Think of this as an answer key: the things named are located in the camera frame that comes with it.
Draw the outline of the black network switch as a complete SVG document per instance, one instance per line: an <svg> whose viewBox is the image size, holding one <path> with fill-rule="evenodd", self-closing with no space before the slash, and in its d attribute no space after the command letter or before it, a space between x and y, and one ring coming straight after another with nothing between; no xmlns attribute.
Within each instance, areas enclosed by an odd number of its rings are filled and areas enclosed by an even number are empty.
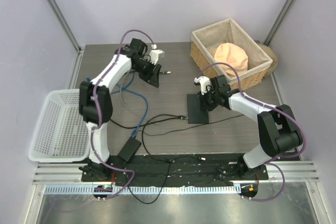
<svg viewBox="0 0 336 224"><path fill-rule="evenodd" d="M208 112L201 107L197 94L187 94L187 117L188 124L208 124Z"/></svg>

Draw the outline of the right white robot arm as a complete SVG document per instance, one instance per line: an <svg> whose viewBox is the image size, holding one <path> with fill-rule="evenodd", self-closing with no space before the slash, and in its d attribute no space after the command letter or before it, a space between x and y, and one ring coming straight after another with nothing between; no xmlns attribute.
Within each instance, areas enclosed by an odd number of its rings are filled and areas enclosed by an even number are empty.
<svg viewBox="0 0 336 224"><path fill-rule="evenodd" d="M237 161L237 173L242 179L250 179L261 165L303 144L302 133L294 123L289 106L263 103L240 89L232 89L225 76L199 76L194 83L200 86L198 98L205 111L210 112L221 106L257 123L259 144Z"/></svg>

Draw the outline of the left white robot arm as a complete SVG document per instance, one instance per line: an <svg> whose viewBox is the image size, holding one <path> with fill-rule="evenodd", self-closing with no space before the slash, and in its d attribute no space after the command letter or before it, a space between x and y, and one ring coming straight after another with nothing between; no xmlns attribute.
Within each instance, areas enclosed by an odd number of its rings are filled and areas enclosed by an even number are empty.
<svg viewBox="0 0 336 224"><path fill-rule="evenodd" d="M79 113L87 123L90 140L89 162L81 168L86 175L94 175L105 182L112 174L106 161L110 158L107 145L107 127L113 113L111 92L119 80L128 71L133 70L146 83L159 87L159 59L164 51L151 45L148 56L147 44L133 38L129 45L121 45L115 51L112 60L91 81L83 81L79 86Z"/></svg>

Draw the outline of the peach cloth bundle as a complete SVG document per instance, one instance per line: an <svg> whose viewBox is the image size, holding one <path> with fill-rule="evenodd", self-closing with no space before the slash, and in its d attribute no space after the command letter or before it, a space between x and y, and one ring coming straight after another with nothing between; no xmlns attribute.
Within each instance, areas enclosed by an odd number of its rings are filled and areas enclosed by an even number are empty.
<svg viewBox="0 0 336 224"><path fill-rule="evenodd" d="M224 62L232 66L238 74L248 70L248 56L244 49L232 43L220 44L212 52L217 62Z"/></svg>

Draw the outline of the wicker basket with liner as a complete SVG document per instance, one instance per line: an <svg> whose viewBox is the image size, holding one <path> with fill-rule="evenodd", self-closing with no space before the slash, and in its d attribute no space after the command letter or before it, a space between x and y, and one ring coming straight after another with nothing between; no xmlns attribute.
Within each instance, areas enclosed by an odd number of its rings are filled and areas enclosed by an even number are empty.
<svg viewBox="0 0 336 224"><path fill-rule="evenodd" d="M249 89L259 83L273 60L232 19L195 30L191 35L191 57L208 78L224 75L232 89Z"/></svg>

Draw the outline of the black power adapter brick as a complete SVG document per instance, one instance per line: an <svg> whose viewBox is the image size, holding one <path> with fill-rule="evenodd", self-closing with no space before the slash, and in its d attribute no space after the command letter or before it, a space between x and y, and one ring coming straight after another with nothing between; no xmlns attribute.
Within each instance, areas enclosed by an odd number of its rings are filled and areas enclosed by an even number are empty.
<svg viewBox="0 0 336 224"><path fill-rule="evenodd" d="M140 141L138 141L134 137L130 137L118 153L118 157L121 158L123 161L128 162L136 154L140 146Z"/></svg>

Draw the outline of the white plastic basket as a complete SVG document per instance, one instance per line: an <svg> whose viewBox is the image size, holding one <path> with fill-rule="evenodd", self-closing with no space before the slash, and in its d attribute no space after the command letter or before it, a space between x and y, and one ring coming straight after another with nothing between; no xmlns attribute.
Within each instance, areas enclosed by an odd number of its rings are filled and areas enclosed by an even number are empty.
<svg viewBox="0 0 336 224"><path fill-rule="evenodd" d="M28 158L40 163L72 163L89 156L89 134L79 113L79 89L55 90L45 99Z"/></svg>

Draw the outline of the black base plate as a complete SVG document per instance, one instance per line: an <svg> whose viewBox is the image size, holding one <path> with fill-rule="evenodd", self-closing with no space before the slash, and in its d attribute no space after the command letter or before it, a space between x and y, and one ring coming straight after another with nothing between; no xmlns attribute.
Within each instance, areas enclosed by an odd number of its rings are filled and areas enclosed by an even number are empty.
<svg viewBox="0 0 336 224"><path fill-rule="evenodd" d="M107 163L116 169L110 175L86 175L81 168L82 182L115 182L118 186L128 180L132 186L180 187L191 185L220 184L233 180L268 180L265 165L249 177L238 174L237 161L240 153L234 154L180 154L180 155L136 155L128 162L116 155L110 156Z"/></svg>

